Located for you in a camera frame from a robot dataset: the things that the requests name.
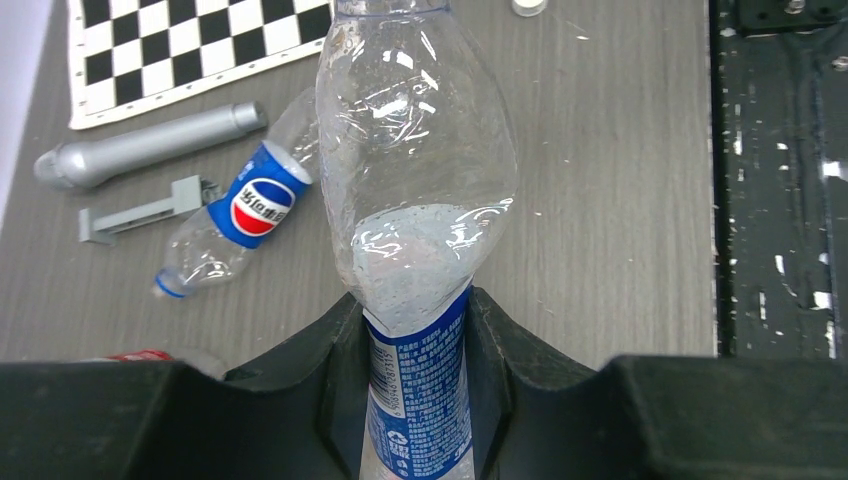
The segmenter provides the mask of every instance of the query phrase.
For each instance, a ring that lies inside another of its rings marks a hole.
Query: pepsi logo
[[[247,182],[230,204],[233,225],[251,237],[267,234],[294,205],[295,194],[280,182],[258,178]]]

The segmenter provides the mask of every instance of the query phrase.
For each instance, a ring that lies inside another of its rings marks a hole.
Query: gray table surface
[[[67,129],[66,10],[55,1],[0,236],[0,359],[77,359],[194,347],[236,366],[318,318],[344,292],[319,189],[239,281],[184,301],[151,279],[178,220],[77,242],[77,212],[167,196],[192,174],[227,183],[259,135],[116,178],[87,194],[36,185],[59,142],[101,139],[215,106],[271,117],[314,82],[311,57],[84,132]],[[455,0],[515,121],[518,205],[476,277],[512,317],[591,367],[622,352],[712,354],[711,183],[705,8],[697,0]]]

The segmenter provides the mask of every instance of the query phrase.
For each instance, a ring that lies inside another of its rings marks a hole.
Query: silver cylinder
[[[92,188],[137,168],[242,137],[268,124],[258,103],[208,110],[97,142],[60,145],[35,162],[39,183]]]

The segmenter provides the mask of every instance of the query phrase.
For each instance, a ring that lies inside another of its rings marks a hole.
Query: empty plastic bottle
[[[292,102],[227,194],[195,212],[168,240],[153,291],[182,298],[235,278],[318,172],[315,90]]]
[[[316,85],[336,266],[373,345],[360,478],[473,478],[463,318],[516,192],[502,96],[447,0],[336,0]]]

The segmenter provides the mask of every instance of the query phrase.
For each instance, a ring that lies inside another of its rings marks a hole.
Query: pepsi label
[[[209,216],[230,241],[256,248],[308,186],[260,145],[224,198],[209,204]]]
[[[441,478],[471,447],[463,324],[471,287],[420,332],[371,333],[368,433],[377,457],[404,479]]]

